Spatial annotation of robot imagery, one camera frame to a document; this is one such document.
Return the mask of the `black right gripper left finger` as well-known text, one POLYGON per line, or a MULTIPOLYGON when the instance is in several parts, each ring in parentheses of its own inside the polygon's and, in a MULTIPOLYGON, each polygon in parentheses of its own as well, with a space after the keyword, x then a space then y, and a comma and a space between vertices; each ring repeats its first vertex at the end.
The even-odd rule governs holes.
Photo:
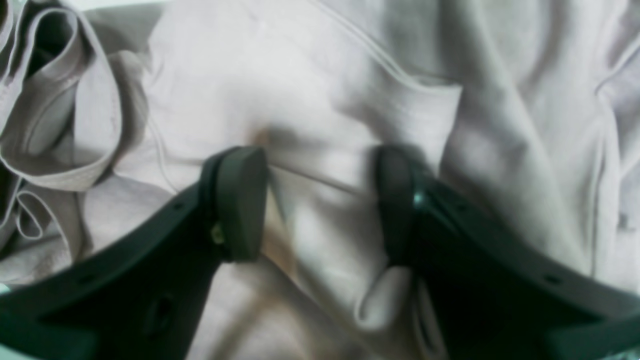
POLYGON ((267 188, 261 147, 208 158, 198 182, 116 243, 2 295, 2 346, 39 360, 182 360, 217 269, 259 257, 267 188))

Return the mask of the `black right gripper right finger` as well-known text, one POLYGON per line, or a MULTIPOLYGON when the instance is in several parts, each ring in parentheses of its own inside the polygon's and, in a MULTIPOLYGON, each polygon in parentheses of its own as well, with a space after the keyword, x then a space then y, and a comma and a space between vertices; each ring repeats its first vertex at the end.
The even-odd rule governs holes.
POLYGON ((418 280, 418 331, 450 360, 637 360, 639 297, 542 255, 430 174, 408 148, 375 151, 391 265, 418 280))

